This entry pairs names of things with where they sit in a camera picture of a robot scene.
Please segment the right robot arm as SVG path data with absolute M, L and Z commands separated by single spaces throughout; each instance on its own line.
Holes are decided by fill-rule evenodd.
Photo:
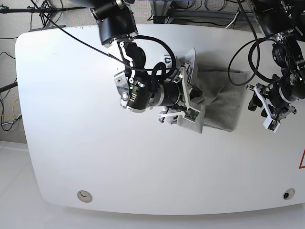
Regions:
M 79 6 L 88 8 L 95 18 L 101 43 L 110 47 L 117 43 L 125 70 L 115 76 L 121 96 L 122 108 L 142 113 L 146 109 L 166 106 L 175 109 L 174 114 L 191 116 L 201 112 L 200 105 L 191 101 L 202 92 L 188 83 L 190 62 L 178 67 L 171 48 L 163 41 L 138 34 L 132 0 L 77 0 Z M 153 41 L 169 54 L 169 63 L 159 62 L 146 69 L 146 55 L 134 40 Z

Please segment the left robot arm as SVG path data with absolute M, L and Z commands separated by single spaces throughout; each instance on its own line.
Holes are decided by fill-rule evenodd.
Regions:
M 260 26 L 264 37 L 254 40 L 248 53 L 248 63 L 253 76 L 258 76 L 266 85 L 257 84 L 248 110 L 263 107 L 261 115 L 275 121 L 296 113 L 291 105 L 305 97 L 305 60 L 298 41 L 305 39 L 304 28 L 299 18 L 305 9 L 303 0 L 249 0 L 247 2 Z M 258 71 L 259 63 L 253 63 L 253 52 L 260 52 L 260 44 L 271 41 L 272 57 L 281 68 L 282 76 L 273 74 L 267 78 Z

